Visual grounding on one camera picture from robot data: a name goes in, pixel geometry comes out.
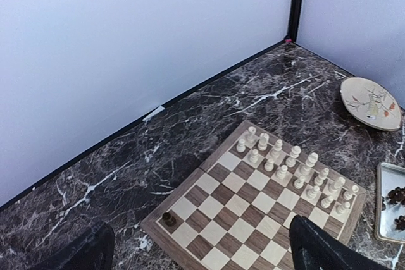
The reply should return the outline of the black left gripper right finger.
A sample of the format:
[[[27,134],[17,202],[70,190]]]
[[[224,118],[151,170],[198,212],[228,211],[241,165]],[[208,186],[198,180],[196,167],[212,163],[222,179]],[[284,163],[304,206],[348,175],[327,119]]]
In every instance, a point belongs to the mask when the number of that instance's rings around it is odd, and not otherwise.
[[[294,269],[381,269],[382,265],[351,250],[307,217],[296,215],[289,228]]]

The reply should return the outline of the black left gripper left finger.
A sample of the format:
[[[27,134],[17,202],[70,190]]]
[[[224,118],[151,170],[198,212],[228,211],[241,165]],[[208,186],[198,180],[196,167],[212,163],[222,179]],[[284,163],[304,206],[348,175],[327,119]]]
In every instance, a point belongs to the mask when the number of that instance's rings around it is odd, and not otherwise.
[[[114,247],[112,227],[99,221],[33,269],[111,269]]]

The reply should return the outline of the dark wooden chess rook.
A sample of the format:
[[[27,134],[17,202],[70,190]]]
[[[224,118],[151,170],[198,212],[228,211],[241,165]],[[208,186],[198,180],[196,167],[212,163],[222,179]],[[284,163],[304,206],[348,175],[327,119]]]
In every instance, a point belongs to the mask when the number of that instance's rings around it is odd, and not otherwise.
[[[170,212],[163,213],[162,220],[167,227],[175,226],[177,223],[176,218]]]

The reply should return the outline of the wooden folding chess board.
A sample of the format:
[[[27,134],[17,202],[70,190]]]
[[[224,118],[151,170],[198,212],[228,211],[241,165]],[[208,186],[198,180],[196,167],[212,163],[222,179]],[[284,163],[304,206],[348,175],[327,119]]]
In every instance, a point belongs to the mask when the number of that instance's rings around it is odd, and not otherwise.
[[[141,226],[184,269],[292,269],[294,216],[347,244],[365,200],[316,154],[244,121]]]

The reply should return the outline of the silver metal tray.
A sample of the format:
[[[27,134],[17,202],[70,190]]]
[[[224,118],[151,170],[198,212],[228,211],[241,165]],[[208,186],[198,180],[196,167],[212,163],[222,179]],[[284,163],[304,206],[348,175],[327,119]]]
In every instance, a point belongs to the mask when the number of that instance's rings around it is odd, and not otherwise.
[[[377,166],[375,236],[404,243],[404,168],[391,163]]]

